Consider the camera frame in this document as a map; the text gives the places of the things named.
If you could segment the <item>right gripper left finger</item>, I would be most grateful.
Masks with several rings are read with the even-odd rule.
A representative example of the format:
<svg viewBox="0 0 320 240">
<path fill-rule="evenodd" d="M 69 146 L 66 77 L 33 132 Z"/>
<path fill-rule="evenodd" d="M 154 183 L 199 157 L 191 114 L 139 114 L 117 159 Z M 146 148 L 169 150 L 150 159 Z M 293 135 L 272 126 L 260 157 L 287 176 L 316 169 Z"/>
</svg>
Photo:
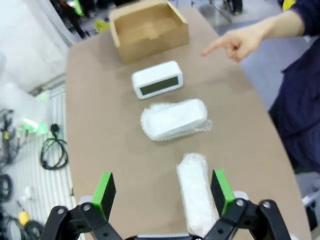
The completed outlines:
<svg viewBox="0 0 320 240">
<path fill-rule="evenodd" d="M 71 210 L 61 205 L 51 209 L 43 229 L 43 238 L 77 240 L 81 234 L 90 233 L 95 240 L 120 240 L 120 235 L 109 223 L 115 195 L 113 174 L 105 172 L 92 200 L 78 204 Z"/>
</svg>

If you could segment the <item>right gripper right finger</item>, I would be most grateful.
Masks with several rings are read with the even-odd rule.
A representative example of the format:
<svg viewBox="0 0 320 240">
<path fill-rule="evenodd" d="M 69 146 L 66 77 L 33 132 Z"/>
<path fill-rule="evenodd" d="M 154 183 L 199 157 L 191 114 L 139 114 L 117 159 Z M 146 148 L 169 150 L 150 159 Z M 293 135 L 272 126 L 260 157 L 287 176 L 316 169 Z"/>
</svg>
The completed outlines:
<svg viewBox="0 0 320 240">
<path fill-rule="evenodd" d="M 255 240 L 290 240 L 291 236 L 275 201 L 255 204 L 235 197 L 222 169 L 212 172 L 210 190 L 219 219 L 205 240 L 231 240 L 239 229 L 248 230 Z"/>
</svg>

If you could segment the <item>person's right hand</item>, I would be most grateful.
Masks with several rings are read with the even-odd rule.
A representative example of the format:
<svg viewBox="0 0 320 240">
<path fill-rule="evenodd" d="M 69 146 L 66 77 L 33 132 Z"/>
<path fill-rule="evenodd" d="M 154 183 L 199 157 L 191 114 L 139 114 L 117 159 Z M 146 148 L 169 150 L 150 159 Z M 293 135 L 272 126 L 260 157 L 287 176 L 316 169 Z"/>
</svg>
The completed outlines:
<svg viewBox="0 0 320 240">
<path fill-rule="evenodd" d="M 256 51 L 264 39 L 265 31 L 256 26 L 230 30 L 214 40 L 201 55 L 207 56 L 218 49 L 224 49 L 229 59 L 241 62 L 250 53 Z"/>
</svg>

